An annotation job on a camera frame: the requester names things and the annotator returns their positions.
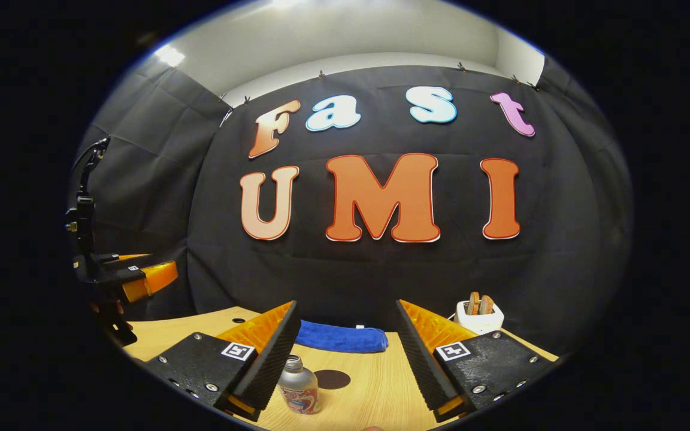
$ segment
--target pink letter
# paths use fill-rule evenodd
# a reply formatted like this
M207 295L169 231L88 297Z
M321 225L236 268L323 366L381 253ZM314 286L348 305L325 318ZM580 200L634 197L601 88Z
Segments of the pink letter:
M502 112L504 112L504 117L507 118L507 122L510 126L513 126L516 132L524 136L534 136L534 127L527 125L523 122L523 118L520 117L520 112L523 112L523 106L520 103L510 99L510 96L506 93L496 93L496 95L491 95L491 101L502 107Z

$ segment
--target white container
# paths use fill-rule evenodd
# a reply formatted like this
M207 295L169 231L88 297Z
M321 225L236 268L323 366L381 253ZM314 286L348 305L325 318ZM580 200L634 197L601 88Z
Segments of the white container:
M468 316L468 314L465 313L465 308L469 302L470 301L459 301L457 303L457 312L454 314L455 323L472 330L477 335L484 335L484 333L502 328L504 314L502 314L502 311L499 310L496 304L492 307L493 311L490 314Z

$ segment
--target black cable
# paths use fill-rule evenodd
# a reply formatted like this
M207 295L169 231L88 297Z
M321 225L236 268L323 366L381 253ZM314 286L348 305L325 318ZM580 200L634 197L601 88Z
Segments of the black cable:
M89 145L87 147L87 149L84 150L84 153L82 153L81 156L79 156L79 158L76 159L76 161L74 162L74 166L71 167L71 173L72 174L74 173L74 170L76 170L76 167L79 166L79 162L82 159L84 159L84 156L87 155L87 153L90 152L90 150L93 150L95 147L103 147L103 145L108 144L108 141L110 141L110 135L104 137L103 139L99 140L98 142L94 142L94 144L92 144L92 145Z

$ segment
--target wooden table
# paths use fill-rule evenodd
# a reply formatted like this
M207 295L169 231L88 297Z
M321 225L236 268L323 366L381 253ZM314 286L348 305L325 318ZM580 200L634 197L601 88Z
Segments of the wooden table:
M124 350L132 357L150 360L191 333L199 331L216 336L238 325L232 319L241 317L248 321L257 315L254 311L233 306L179 319L130 322L138 341ZM387 332L386 335L388 347L377 354L329 352L295 344L291 353L302 358L305 368L314 372L342 371L350 376L350 384L336 390L320 389L321 410L315 415L292 412L279 391L274 390L268 407L260 413L255 425L273 431L361 431L368 426L380 426L385 431L424 431L441 425L435 422L433 413L425 406L398 334ZM523 340L518 341L549 360L558 359Z

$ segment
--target blue towel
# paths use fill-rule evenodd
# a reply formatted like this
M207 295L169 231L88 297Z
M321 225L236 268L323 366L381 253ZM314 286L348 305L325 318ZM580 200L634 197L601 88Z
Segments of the blue towel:
M382 352L388 347L385 331L374 327L356 329L308 321L301 322L295 342L303 346L354 354Z

